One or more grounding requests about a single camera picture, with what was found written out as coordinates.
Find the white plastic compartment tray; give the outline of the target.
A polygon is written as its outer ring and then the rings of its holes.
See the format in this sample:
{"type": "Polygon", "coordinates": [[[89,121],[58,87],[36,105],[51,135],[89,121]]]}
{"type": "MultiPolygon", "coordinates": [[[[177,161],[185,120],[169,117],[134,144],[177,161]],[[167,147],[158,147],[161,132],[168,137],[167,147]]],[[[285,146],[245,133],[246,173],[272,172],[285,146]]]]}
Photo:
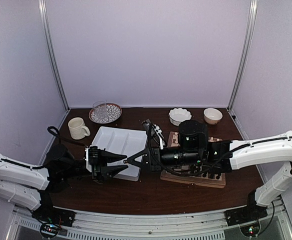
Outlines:
{"type": "MultiPolygon", "coordinates": [[[[108,152],[127,155],[130,157],[145,149],[147,142],[146,131],[125,128],[101,126],[97,131],[90,146],[97,146],[108,152]]],[[[127,169],[118,173],[114,178],[137,182],[140,176],[140,168],[126,164],[127,169]]]]}

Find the dark knight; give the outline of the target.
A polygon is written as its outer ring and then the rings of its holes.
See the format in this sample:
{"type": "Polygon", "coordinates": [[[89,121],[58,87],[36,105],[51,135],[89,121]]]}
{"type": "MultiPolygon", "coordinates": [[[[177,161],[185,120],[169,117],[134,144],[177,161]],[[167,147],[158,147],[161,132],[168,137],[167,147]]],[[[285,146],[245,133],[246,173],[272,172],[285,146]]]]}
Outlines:
{"type": "Polygon", "coordinates": [[[209,178],[210,179],[214,179],[215,178],[215,175],[211,173],[211,174],[209,174],[209,178]]]}

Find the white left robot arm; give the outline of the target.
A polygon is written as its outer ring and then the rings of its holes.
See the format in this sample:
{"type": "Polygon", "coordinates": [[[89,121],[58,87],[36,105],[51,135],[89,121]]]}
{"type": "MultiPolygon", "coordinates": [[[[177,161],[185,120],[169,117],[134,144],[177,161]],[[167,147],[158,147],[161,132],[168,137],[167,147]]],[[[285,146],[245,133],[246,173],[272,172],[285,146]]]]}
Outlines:
{"type": "Polygon", "coordinates": [[[92,177],[97,182],[103,182],[128,168],[126,164],[112,165],[125,159],[126,155],[96,146],[87,148],[83,160],[76,160],[63,144],[53,146],[46,157],[46,164],[32,165],[0,154],[0,197],[38,212],[47,222],[53,222],[58,217],[50,194],[66,189],[68,179],[92,177]]]}

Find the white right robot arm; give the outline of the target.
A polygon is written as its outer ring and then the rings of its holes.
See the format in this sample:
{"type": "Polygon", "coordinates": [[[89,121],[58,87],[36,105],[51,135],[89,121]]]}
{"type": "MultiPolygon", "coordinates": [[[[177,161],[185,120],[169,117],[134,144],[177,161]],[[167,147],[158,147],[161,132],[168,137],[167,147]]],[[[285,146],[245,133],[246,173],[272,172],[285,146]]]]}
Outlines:
{"type": "Polygon", "coordinates": [[[150,144],[160,129],[144,121],[147,129],[147,147],[129,157],[126,163],[142,167],[136,158],[148,155],[151,171],[161,171],[178,177],[197,177],[214,174],[220,176],[252,165],[283,162],[283,167],[263,186],[249,194],[248,205],[242,217],[252,221],[277,196],[292,186],[292,130],[273,137],[255,140],[221,140],[210,142],[208,127],[196,120],[186,120],[178,126],[178,146],[159,147],[150,144]]]}

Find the cream ribbed mug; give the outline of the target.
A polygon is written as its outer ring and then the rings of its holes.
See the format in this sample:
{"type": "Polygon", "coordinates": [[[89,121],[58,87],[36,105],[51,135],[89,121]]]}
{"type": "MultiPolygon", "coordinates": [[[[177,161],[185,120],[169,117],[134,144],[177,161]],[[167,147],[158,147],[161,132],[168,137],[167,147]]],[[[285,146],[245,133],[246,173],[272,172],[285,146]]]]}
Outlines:
{"type": "Polygon", "coordinates": [[[68,128],[71,137],[74,140],[81,140],[90,136],[90,130],[85,125],[84,120],[80,117],[74,117],[68,122],[68,128]]]}

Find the patterned ceramic plate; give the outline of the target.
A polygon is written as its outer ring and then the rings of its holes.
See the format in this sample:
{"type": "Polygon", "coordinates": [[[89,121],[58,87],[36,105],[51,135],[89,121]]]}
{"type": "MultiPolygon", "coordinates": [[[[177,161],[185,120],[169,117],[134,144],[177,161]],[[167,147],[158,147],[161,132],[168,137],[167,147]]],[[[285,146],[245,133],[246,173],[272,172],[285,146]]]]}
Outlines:
{"type": "Polygon", "coordinates": [[[92,108],[88,114],[89,119],[96,124],[109,124],[118,120],[122,115],[122,109],[115,103],[107,103],[107,117],[104,119],[98,119],[95,116],[94,109],[92,108]]]}

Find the clear drinking glass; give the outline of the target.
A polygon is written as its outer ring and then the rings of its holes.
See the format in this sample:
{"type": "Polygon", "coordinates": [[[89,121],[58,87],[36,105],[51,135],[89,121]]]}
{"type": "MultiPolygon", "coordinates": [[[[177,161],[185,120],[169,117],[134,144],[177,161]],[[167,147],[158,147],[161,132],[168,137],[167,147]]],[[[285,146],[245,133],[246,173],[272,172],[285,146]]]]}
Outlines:
{"type": "Polygon", "coordinates": [[[95,112],[95,116],[98,119],[104,119],[107,117],[107,103],[106,101],[100,100],[93,104],[93,109],[95,112]]]}

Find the white scalloped bowl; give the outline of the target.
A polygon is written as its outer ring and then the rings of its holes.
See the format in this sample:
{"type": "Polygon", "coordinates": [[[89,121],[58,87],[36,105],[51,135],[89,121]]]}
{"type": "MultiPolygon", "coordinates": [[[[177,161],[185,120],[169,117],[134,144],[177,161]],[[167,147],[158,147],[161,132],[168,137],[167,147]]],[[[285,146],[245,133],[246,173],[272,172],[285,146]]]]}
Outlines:
{"type": "Polygon", "coordinates": [[[170,123],[174,126],[179,126],[180,123],[190,120],[192,118],[191,113],[184,108],[174,108],[168,113],[170,123]]]}

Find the wooden chessboard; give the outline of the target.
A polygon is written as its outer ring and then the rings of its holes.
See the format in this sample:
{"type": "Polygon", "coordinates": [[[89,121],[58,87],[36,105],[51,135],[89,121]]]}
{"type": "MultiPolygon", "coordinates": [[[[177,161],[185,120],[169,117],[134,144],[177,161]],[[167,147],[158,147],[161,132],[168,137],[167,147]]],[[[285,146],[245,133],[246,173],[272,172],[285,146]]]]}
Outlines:
{"type": "MultiPolygon", "coordinates": [[[[178,139],[175,139],[175,133],[176,131],[171,131],[169,133],[168,138],[168,147],[178,147],[179,142],[178,139]]],[[[221,138],[217,137],[208,137],[208,142],[219,142],[221,141],[221,138]]],[[[189,170],[190,167],[182,166],[181,168],[178,168],[177,170],[189,170]]],[[[163,170],[160,175],[160,179],[164,181],[169,182],[175,182],[175,183],[181,183],[181,184],[189,184],[189,185],[196,185],[196,186],[202,186],[202,187],[209,187],[209,188],[218,188],[223,189],[226,186],[226,175],[225,173],[221,174],[221,179],[216,179],[216,174],[214,179],[209,178],[209,174],[207,174],[206,177],[203,177],[203,175],[199,176],[190,176],[190,177],[181,177],[181,176],[175,176],[167,171],[163,170]]]]}

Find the cream round bowl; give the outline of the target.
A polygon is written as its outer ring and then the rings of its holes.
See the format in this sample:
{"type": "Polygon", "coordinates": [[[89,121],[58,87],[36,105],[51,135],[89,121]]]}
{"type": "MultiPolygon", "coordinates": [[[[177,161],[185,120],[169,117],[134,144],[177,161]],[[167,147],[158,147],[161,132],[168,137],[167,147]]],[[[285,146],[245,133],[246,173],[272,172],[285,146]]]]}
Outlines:
{"type": "Polygon", "coordinates": [[[218,124],[223,118],[223,114],[216,108],[206,108],[203,111],[204,120],[210,125],[218,124]]]}

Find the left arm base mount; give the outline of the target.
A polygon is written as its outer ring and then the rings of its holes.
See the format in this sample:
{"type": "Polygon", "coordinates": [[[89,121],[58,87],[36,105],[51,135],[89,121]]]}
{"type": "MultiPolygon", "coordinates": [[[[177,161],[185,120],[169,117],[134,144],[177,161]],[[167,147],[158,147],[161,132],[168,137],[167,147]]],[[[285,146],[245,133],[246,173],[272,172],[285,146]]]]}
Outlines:
{"type": "Polygon", "coordinates": [[[31,210],[32,217],[42,222],[72,227],[75,218],[74,211],[54,207],[51,197],[47,192],[39,191],[39,195],[40,206],[36,210],[31,210]]]}

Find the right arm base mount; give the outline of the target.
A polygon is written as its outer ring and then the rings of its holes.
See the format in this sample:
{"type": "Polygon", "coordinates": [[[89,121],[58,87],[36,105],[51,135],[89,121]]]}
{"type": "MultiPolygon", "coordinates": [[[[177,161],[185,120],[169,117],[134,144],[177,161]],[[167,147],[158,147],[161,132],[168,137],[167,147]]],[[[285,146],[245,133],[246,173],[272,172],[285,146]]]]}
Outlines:
{"type": "Polygon", "coordinates": [[[246,206],[225,211],[228,226],[256,221],[268,215],[267,207],[257,205],[255,193],[256,190],[253,190],[248,194],[246,206]]]}

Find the aluminium front rail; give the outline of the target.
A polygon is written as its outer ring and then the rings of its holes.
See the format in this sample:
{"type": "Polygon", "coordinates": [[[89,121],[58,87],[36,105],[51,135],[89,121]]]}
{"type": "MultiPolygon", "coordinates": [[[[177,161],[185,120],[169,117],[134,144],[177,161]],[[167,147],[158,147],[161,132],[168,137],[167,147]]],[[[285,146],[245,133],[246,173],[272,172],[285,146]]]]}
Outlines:
{"type": "Polygon", "coordinates": [[[248,240],[244,231],[260,225],[259,240],[292,240],[292,224],[284,204],[276,201],[256,222],[228,225],[224,210],[166,215],[122,215],[76,211],[72,226],[56,240],[248,240]]]}

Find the left aluminium frame post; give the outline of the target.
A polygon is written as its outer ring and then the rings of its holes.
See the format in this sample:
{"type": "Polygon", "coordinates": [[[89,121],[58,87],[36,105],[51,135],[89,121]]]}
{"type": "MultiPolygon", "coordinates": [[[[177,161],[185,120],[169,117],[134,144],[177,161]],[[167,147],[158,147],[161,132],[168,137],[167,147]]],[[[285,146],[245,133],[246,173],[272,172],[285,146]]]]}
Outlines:
{"type": "Polygon", "coordinates": [[[63,85],[61,82],[60,73],[59,73],[59,69],[57,66],[56,56],[55,56],[55,52],[54,52],[54,48],[53,48],[53,42],[52,42],[51,32],[50,32],[50,27],[49,27],[46,1],[45,0],[38,0],[38,6],[39,6],[40,18],[42,21],[46,46],[47,46],[47,50],[48,50],[48,58],[49,58],[50,66],[51,66],[52,73],[53,73],[53,78],[54,78],[54,81],[56,83],[57,91],[58,91],[58,94],[61,98],[64,110],[67,112],[70,110],[70,108],[69,108],[68,101],[66,99],[65,91],[64,91],[64,88],[63,88],[63,85]]]}

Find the aluminium frame post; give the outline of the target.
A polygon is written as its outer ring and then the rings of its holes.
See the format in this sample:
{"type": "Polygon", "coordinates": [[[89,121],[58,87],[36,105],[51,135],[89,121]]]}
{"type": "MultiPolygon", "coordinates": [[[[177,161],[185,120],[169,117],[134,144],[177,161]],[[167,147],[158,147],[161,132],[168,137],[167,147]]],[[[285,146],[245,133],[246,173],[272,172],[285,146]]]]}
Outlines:
{"type": "Polygon", "coordinates": [[[59,73],[59,69],[57,66],[56,56],[55,56],[55,52],[54,52],[54,48],[53,48],[53,42],[52,42],[51,32],[50,32],[50,27],[49,27],[46,1],[45,0],[38,0],[38,6],[39,6],[40,18],[42,21],[46,46],[47,46],[47,50],[48,50],[48,58],[49,58],[50,66],[51,66],[52,73],[53,73],[53,78],[54,78],[54,81],[56,83],[57,91],[58,91],[58,94],[61,98],[64,110],[67,112],[70,110],[70,108],[69,108],[68,101],[66,99],[65,91],[64,91],[64,88],[63,88],[63,85],[61,82],[60,73],[59,73]]]}
{"type": "Polygon", "coordinates": [[[238,70],[237,70],[237,74],[235,78],[234,87],[233,87],[232,94],[228,103],[228,110],[230,112],[233,111],[235,100],[237,98],[240,84],[244,75],[245,67],[247,64],[248,56],[249,56],[249,50],[250,50],[252,40],[253,40],[257,14],[258,14],[258,1],[251,0],[242,53],[241,53],[241,57],[239,61],[239,66],[238,66],[238,70]]]}

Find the right aluminium frame post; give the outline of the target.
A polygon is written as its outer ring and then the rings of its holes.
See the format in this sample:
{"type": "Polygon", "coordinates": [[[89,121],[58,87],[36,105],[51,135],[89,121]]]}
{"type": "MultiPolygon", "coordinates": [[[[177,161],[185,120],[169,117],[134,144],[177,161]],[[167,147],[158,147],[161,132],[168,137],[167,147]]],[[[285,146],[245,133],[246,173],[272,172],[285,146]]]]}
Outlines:
{"type": "Polygon", "coordinates": [[[247,64],[248,56],[249,56],[249,50],[250,50],[252,40],[253,40],[257,14],[258,14],[258,1],[251,0],[242,53],[241,53],[241,57],[239,61],[239,66],[238,66],[238,70],[237,70],[237,74],[235,78],[234,87],[233,87],[232,94],[228,103],[228,110],[230,112],[233,111],[235,100],[237,98],[240,84],[244,75],[245,67],[247,64]]]}

